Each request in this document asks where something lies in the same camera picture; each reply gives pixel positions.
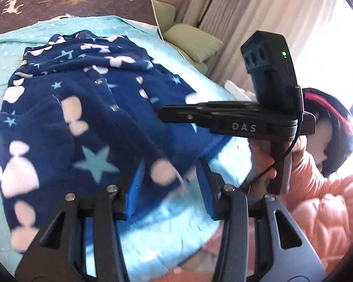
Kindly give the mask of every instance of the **white object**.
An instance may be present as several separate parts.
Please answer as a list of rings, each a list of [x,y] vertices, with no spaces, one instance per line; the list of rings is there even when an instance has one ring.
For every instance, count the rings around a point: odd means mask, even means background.
[[[3,100],[7,101],[11,104],[16,102],[20,98],[20,96],[23,94],[23,92],[25,92],[25,88],[23,86],[21,86],[21,84],[23,82],[24,82],[23,78],[21,78],[19,80],[15,80],[13,82],[14,86],[8,87],[7,90],[5,91]]]
[[[225,82],[225,89],[228,90],[237,101],[257,102],[256,95],[254,93],[237,87],[231,80],[227,80]]]
[[[107,67],[93,65],[92,68],[96,70],[99,74],[106,74],[108,72]]]
[[[105,56],[105,58],[110,60],[111,67],[121,67],[121,62],[135,63],[135,60],[129,56]]]
[[[151,167],[152,180],[162,186],[171,184],[177,177],[177,170],[167,159],[158,159]]]
[[[80,121],[82,106],[78,97],[72,96],[61,101],[64,121],[74,136],[79,136],[89,129],[88,123]]]
[[[35,211],[31,205],[19,200],[14,205],[16,217],[21,226],[16,227],[10,238],[12,247],[20,252],[25,252],[38,233],[39,229],[34,228]]]
[[[33,164],[25,157],[29,145],[22,141],[12,141],[9,152],[13,156],[1,177],[1,190],[6,198],[25,194],[39,188],[38,174]]]

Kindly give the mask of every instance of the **light blue star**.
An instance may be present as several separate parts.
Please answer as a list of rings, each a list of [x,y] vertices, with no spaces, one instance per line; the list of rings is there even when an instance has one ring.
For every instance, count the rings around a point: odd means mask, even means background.
[[[147,63],[147,66],[146,66],[147,70],[153,68],[153,64],[149,60],[145,60],[145,62]]]
[[[54,90],[57,89],[57,88],[61,88],[61,83],[62,82],[54,82],[54,84],[51,85],[51,87],[54,87]]]
[[[175,84],[181,84],[180,79],[178,77],[173,77],[173,81],[175,82]]]
[[[68,51],[68,52],[66,52],[66,51],[61,51],[61,55],[58,56],[58,57],[55,57],[55,59],[56,59],[56,58],[59,58],[59,57],[66,56],[66,55],[68,55],[68,59],[72,59],[72,53],[73,53],[73,50],[70,50],[70,51]]]
[[[158,102],[159,101],[159,98],[158,97],[153,97],[150,99],[151,103],[154,104],[155,102]]]
[[[13,124],[17,124],[15,122],[15,119],[11,119],[10,117],[7,117],[7,119],[4,121],[4,123],[8,123],[9,128],[11,128]]]
[[[109,146],[105,146],[98,151],[97,154],[93,153],[85,146],[82,147],[82,151],[85,155],[85,160],[76,162],[74,167],[89,171],[97,184],[101,182],[102,174],[104,172],[120,172],[119,168],[107,162],[107,157],[110,152]]]

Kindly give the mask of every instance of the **pink puffer jacket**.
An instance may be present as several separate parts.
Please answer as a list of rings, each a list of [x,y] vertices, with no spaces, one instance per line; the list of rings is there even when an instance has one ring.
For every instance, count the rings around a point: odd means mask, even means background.
[[[353,242],[353,175],[326,179],[305,153],[283,201],[330,273]]]

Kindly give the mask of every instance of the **bed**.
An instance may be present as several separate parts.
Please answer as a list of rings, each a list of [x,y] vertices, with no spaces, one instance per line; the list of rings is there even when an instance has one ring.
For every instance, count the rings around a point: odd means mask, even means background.
[[[0,34],[38,21],[108,15],[158,25],[152,0],[0,0]]]
[[[3,3],[7,3],[6,1],[0,2],[0,9]],[[60,2],[59,6],[65,8],[49,7],[47,14],[42,15],[42,19],[49,20],[63,13],[75,17],[42,21],[28,13],[21,20],[19,17],[17,21],[12,21],[13,27],[9,27],[9,21],[2,25],[0,31],[3,32],[5,29],[6,33],[0,34],[0,109],[8,78],[19,67],[24,49],[44,45],[54,34],[71,35],[81,30],[81,27],[96,35],[128,36],[135,44],[145,48],[150,56],[169,71],[180,75],[206,101],[233,100],[225,89],[200,74],[176,50],[163,42],[158,33],[152,4],[148,7],[149,13],[144,15],[143,12],[134,10],[133,5],[137,5],[137,9],[140,7],[135,2],[136,0],[125,0],[124,4],[116,6],[118,8],[115,10],[115,15],[120,17],[113,16],[113,11],[108,11],[110,7],[107,3],[93,3],[94,7],[86,8],[88,1],[80,1],[72,6]],[[18,5],[25,4],[20,0],[16,3],[14,9]],[[19,14],[11,13],[15,17],[23,14],[20,8],[17,10]],[[232,138],[210,161],[210,167],[220,173],[227,183],[238,186],[251,168],[249,158],[247,141],[242,138]],[[157,209],[121,234],[124,258],[131,281],[148,281],[167,273],[204,245],[217,227],[218,223],[212,221],[206,214],[197,179],[193,179],[187,191],[176,192]],[[157,238],[157,243],[150,243],[148,240],[150,237]],[[0,195],[0,262],[14,273],[20,259],[21,255],[10,245],[10,231]],[[94,271],[94,256],[90,246],[87,247],[87,272],[94,275]]]

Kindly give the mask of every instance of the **person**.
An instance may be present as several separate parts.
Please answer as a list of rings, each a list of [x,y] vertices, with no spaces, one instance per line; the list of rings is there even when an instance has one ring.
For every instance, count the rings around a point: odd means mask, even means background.
[[[260,141],[250,140],[249,145],[257,173],[274,162],[261,151]],[[353,242],[353,175],[323,177],[313,156],[306,151],[306,145],[306,137],[299,137],[292,150],[289,192],[279,199],[309,239],[329,274]],[[275,176],[274,169],[269,171],[255,185],[253,194],[261,193],[265,178]]]
[[[307,138],[301,136],[292,150],[293,162],[289,192],[277,198],[291,213],[329,274],[353,243],[353,175],[325,178],[306,151]],[[256,174],[273,164],[262,152],[261,142],[249,140],[251,161]],[[266,180],[277,175],[271,169],[249,192],[261,197],[266,193]],[[190,260],[152,282],[209,282],[212,280],[222,236],[222,224],[209,242]],[[255,242],[253,220],[249,220],[248,275],[254,272]]]

